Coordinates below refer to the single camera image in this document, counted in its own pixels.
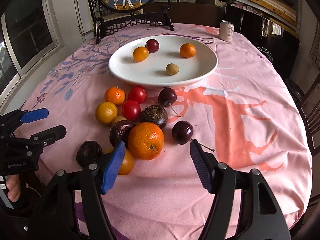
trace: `aluminum can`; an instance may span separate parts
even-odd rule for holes
[[[232,41],[234,29],[233,23],[222,21],[220,23],[219,38],[223,41]]]

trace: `orange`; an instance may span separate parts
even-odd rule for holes
[[[113,148],[106,150],[104,153],[111,153]],[[122,161],[121,167],[119,169],[118,175],[128,175],[134,167],[134,157],[132,153],[126,149],[124,154],[124,159]]]
[[[145,60],[149,56],[149,51],[146,47],[138,47],[134,50],[132,57],[133,60],[137,62],[141,62]]]
[[[106,102],[114,103],[116,106],[122,105],[125,101],[125,92],[118,87],[111,87],[104,93]]]
[[[153,160],[161,153],[164,146],[163,132],[154,123],[139,123],[129,133],[128,146],[136,158]]]
[[[185,58],[191,58],[196,54],[196,47],[191,43],[185,43],[180,47],[180,54]]]
[[[111,124],[112,120],[117,117],[118,109],[115,104],[104,102],[98,105],[96,109],[96,119],[106,125]]]

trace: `table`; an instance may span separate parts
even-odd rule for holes
[[[44,149],[37,175],[48,183],[59,169],[79,171],[75,157],[84,141],[95,140],[103,149],[110,148],[109,127],[96,121],[95,109],[104,101],[107,88],[119,86],[128,92],[131,87],[110,73],[112,53],[141,37],[183,35],[210,46],[219,65],[205,80],[176,90],[178,101],[173,107],[182,117],[168,109],[165,147],[159,157],[136,160],[133,171],[118,176],[114,188],[102,196],[111,224],[122,235],[119,239],[198,239],[202,231],[213,196],[201,186],[189,144],[181,146],[172,140],[177,120],[191,122],[193,138],[216,149],[218,161],[239,171],[260,169],[292,227],[308,205],[311,154],[302,119],[284,82],[268,59],[239,33],[227,43],[217,38],[216,28],[175,24],[175,29],[125,28],[99,45],[84,44],[48,74],[23,109],[46,107],[49,117],[21,126],[16,135],[29,137],[60,124],[67,128],[67,135]],[[141,108],[152,104],[150,98],[159,93],[147,92],[149,99]],[[227,237],[236,231],[239,204],[236,191]],[[79,223],[85,230],[84,223]]]

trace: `white plate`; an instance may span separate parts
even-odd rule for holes
[[[145,46],[150,39],[159,42],[160,48],[142,62],[135,62],[133,51]],[[196,47],[196,55],[183,58],[180,55],[182,44],[191,43]],[[169,63],[179,66],[179,73],[170,76],[165,68]],[[109,60],[109,69],[114,76],[131,85],[147,88],[181,88],[196,83],[209,76],[218,65],[215,52],[207,45],[182,36],[161,35],[131,41],[119,48]]]

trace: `finger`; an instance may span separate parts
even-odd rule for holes
[[[18,192],[18,194],[16,195],[16,197],[14,198],[14,200],[12,200],[12,202],[17,202],[18,199],[20,198],[21,195],[21,190]]]
[[[15,174],[15,175],[11,175],[6,183],[6,186],[8,188],[8,190],[13,189],[18,183],[20,182],[19,180],[19,175]]]
[[[9,192],[8,192],[8,198],[13,201],[16,196],[18,195],[18,193],[20,192],[20,182],[14,186],[13,189],[11,189]]]

